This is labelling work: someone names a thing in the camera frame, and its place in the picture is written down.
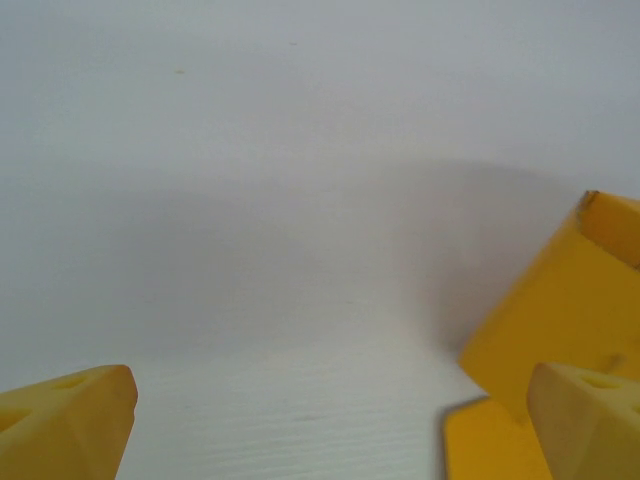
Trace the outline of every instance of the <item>white backdrop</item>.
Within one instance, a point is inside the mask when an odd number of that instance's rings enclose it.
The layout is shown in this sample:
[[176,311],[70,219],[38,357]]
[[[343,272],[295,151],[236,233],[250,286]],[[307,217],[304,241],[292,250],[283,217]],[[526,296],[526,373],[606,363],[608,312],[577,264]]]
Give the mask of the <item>white backdrop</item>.
[[119,479],[442,478],[473,326],[640,196],[640,3],[0,0],[0,389],[122,362]]

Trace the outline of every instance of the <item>hole in block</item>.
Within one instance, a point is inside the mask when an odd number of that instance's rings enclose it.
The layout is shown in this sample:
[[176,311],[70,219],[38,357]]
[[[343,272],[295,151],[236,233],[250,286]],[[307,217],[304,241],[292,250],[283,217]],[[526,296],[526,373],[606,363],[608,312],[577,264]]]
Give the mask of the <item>hole in block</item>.
[[609,382],[607,380],[601,380],[599,378],[593,377],[582,377],[586,383],[591,385],[594,388],[620,388],[620,385],[617,385],[613,382]]
[[0,409],[0,433],[13,427],[16,423],[29,415],[31,410],[26,408],[2,408]]
[[58,383],[56,383],[53,386],[53,388],[56,389],[56,390],[66,390],[68,388],[77,387],[78,385],[80,385],[85,380],[86,380],[86,378],[84,378],[84,377],[67,378],[65,380],[60,380]]

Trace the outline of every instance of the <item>yellow block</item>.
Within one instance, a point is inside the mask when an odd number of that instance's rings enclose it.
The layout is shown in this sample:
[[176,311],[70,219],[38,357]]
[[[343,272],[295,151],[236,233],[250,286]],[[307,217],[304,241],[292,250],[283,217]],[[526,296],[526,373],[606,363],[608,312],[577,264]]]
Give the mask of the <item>yellow block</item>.
[[450,413],[444,429],[449,480],[551,480],[531,424],[493,400]]
[[138,398],[124,365],[0,395],[0,478],[113,480]]
[[543,364],[529,412],[555,480],[640,478],[640,384]]
[[460,356],[518,420],[533,368],[640,379],[640,203],[587,193]]

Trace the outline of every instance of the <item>yellow triangular block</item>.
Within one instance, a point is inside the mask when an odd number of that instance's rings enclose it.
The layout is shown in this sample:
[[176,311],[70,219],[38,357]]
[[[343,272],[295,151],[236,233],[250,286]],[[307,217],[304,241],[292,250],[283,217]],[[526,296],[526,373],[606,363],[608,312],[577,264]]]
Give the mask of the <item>yellow triangular block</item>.
[[537,363],[640,379],[639,266],[640,204],[587,193],[475,332],[460,365],[521,421]]
[[531,424],[494,400],[450,413],[444,434],[449,480],[551,480]]
[[137,398],[124,365],[0,394],[0,478],[113,480]]
[[555,480],[640,478],[640,384],[541,364],[528,405]]

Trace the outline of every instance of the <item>white surface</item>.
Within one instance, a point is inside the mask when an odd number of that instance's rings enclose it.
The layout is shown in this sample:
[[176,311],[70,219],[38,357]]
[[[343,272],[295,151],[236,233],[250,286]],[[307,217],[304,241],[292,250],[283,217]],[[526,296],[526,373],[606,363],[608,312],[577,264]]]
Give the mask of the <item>white surface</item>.
[[122,480],[441,478],[463,339],[583,189],[640,195],[639,20],[0,0],[0,387],[130,364]]

